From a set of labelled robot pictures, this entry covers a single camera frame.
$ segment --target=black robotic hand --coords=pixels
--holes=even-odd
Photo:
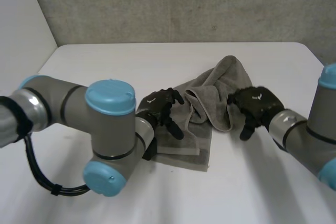
[[[165,125],[173,137],[181,140],[184,137],[183,132],[170,117],[170,109],[175,100],[179,104],[184,104],[180,93],[172,88],[153,92],[141,100],[137,116],[147,119],[152,124],[154,130],[158,124],[160,126]]]
[[[241,140],[248,140],[255,128],[265,126],[268,130],[272,118],[283,111],[284,105],[265,87],[249,87],[237,90],[227,98],[227,104],[238,106],[245,115],[245,125],[240,134]]]

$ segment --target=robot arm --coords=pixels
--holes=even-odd
[[[336,64],[324,68],[308,120],[264,87],[239,90],[229,95],[230,103],[246,116],[242,140],[265,126],[279,148],[336,190]]]
[[[1,97],[0,147],[54,123],[87,132],[93,158],[83,171],[84,181],[96,193],[114,196],[125,186],[159,124],[183,138],[169,117],[175,99],[183,102],[173,89],[154,92],[136,113],[134,89],[126,82],[102,80],[84,87],[34,76],[10,97]]]

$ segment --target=white wall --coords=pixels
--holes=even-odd
[[[37,73],[56,48],[37,0],[0,0],[0,95]]]

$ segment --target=towel fold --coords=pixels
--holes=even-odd
[[[171,117],[184,133],[175,139],[164,127],[158,127],[158,154],[154,160],[177,167],[207,171],[212,127],[227,132],[232,129],[226,99],[237,89],[250,87],[251,80],[234,56],[224,57],[213,69],[196,79],[177,86],[185,103],[171,109]]]

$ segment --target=logo on robotic hand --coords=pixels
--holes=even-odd
[[[148,100],[147,100],[147,103],[151,104],[151,102],[154,102],[155,100],[156,100],[156,98],[154,98],[154,99],[151,100],[151,101],[148,101]]]
[[[262,94],[260,94],[259,96],[257,96],[257,97],[252,97],[252,99],[254,99],[254,100],[261,100],[261,97],[263,97],[263,95]]]

